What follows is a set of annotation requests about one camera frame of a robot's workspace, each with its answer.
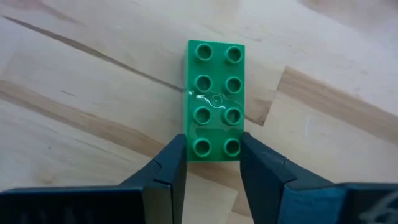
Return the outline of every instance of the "black clamp jaw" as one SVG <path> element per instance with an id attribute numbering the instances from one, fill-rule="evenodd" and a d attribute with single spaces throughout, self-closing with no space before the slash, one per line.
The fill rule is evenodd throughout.
<path id="1" fill-rule="evenodd" d="M 249 133 L 241 177 L 254 223 L 398 223 L 398 184 L 333 184 Z M 0 193 L 0 223 L 182 222 L 187 155 L 177 135 L 153 160 L 117 186 L 14 189 Z"/>

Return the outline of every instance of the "green lego duplo brick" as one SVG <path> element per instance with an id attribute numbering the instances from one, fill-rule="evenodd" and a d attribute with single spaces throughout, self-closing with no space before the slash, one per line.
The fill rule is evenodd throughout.
<path id="1" fill-rule="evenodd" d="M 244 129 L 244 45 L 189 40 L 184 66 L 188 161 L 238 160 Z"/>

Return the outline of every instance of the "wooden surface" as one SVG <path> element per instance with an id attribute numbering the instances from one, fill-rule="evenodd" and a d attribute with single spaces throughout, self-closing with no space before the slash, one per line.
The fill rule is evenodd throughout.
<path id="1" fill-rule="evenodd" d="M 245 130 L 334 182 L 398 182 L 393 0 L 0 0 L 0 189 L 118 184 L 181 132 L 188 39 L 246 45 Z M 184 223 L 251 223 L 237 162 Z"/>

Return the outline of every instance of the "black plastic jaw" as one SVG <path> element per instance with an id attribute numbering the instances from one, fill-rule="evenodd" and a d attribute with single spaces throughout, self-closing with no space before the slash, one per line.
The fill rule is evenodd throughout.
<path id="1" fill-rule="evenodd" d="M 0 223 L 179 224 L 186 173 L 185 136 L 179 134 L 119 186 L 1 192 Z"/>
<path id="2" fill-rule="evenodd" d="M 244 133 L 241 176 L 254 223 L 398 223 L 398 184 L 333 184 Z"/>

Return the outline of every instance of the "wooden table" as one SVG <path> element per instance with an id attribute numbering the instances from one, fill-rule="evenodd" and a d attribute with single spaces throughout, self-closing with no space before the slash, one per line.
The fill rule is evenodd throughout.
<path id="1" fill-rule="evenodd" d="M 118 184 L 181 132 L 189 39 L 246 45 L 245 130 L 334 182 L 398 182 L 393 0 L 0 0 L 0 188 Z M 184 223 L 251 223 L 190 164 Z"/>

